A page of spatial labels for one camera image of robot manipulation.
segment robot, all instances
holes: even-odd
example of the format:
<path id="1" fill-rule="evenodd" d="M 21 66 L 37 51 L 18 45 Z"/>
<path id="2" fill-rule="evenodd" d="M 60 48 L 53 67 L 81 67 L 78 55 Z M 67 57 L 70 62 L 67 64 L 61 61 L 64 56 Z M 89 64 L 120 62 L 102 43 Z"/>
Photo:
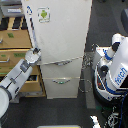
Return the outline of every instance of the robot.
<path id="1" fill-rule="evenodd" d="M 92 69 L 94 94 L 105 104 L 118 104 L 128 92 L 128 37 L 115 34 L 112 46 L 96 47 Z"/>
<path id="2" fill-rule="evenodd" d="M 31 48 L 18 64 L 4 77 L 0 83 L 0 121 L 4 117 L 9 101 L 13 100 L 28 77 L 31 75 L 32 67 L 41 60 L 41 51 Z"/>

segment refrigerator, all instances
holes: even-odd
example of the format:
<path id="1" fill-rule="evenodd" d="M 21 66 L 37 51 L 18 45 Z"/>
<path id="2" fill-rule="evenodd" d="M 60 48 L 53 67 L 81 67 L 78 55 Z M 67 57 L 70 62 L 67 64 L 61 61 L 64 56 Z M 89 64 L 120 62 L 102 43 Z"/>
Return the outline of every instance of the refrigerator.
<path id="1" fill-rule="evenodd" d="M 92 0 L 22 0 L 48 99 L 77 98 Z"/>

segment blue logo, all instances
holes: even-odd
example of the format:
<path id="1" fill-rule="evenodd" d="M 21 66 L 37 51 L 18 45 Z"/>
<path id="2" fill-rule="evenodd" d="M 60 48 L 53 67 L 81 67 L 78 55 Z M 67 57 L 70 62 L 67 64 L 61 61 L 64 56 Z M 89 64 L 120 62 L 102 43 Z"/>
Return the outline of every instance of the blue logo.
<path id="1" fill-rule="evenodd" d="M 119 72 L 117 78 L 115 78 L 115 82 L 119 85 L 123 79 L 125 78 L 126 76 L 126 73 L 127 73 L 127 70 L 125 68 L 120 68 L 121 71 Z"/>

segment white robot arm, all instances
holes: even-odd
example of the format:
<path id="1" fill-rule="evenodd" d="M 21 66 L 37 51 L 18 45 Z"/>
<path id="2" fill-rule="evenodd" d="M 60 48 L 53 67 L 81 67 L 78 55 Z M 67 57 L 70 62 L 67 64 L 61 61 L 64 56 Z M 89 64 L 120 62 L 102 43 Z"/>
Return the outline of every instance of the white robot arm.
<path id="1" fill-rule="evenodd" d="M 4 77 L 0 83 L 0 119 L 8 109 L 9 101 L 14 99 L 24 85 L 35 66 L 41 59 L 41 51 L 38 48 L 30 49 L 25 60 L 18 64 Z"/>

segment gray floor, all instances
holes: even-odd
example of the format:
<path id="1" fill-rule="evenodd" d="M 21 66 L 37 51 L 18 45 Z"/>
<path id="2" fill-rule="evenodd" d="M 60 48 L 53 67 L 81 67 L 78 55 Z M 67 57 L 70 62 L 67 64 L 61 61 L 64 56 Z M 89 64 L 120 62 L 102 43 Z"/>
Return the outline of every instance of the gray floor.
<path id="1" fill-rule="evenodd" d="M 128 7 L 128 2 L 107 0 L 99 3 L 93 0 L 89 32 L 85 52 L 92 55 L 92 44 L 110 46 L 115 33 L 127 36 L 120 20 L 121 11 Z M 80 88 L 90 89 L 90 67 L 83 66 Z M 101 106 L 95 99 L 93 91 L 82 93 L 79 90 L 77 99 L 21 98 L 20 104 L 11 104 L 8 110 L 8 120 L 3 128 L 36 128 L 39 125 L 79 125 L 82 128 L 92 128 L 91 115 L 98 117 L 101 127 L 105 119 L 101 115 Z"/>

